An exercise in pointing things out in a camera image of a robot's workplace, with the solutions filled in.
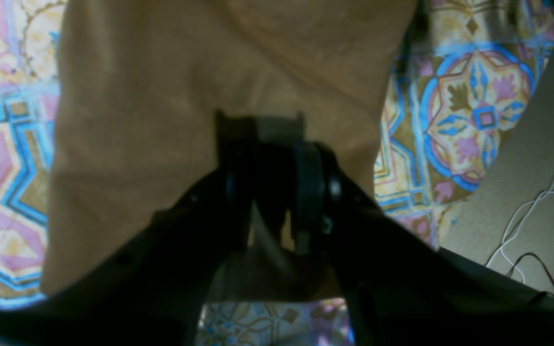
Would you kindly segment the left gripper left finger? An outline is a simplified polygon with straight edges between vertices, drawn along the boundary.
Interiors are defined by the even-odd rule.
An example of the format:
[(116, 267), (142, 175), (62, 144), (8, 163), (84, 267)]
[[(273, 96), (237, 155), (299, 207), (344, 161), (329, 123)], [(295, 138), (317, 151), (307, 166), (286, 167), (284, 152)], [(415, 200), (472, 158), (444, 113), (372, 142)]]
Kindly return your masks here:
[(257, 123), (215, 115), (218, 167), (67, 289), (0, 309), (0, 346), (191, 346), (215, 272), (248, 246)]

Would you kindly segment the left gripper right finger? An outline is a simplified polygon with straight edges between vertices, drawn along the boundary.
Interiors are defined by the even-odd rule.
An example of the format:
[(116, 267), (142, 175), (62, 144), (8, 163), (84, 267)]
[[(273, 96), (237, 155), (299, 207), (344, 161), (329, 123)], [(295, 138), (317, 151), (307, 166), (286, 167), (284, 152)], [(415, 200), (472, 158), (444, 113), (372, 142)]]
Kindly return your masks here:
[(503, 276), (448, 259), (386, 216), (325, 146), (298, 142), (291, 235), (325, 258), (358, 346), (554, 346), (554, 299), (518, 297)]

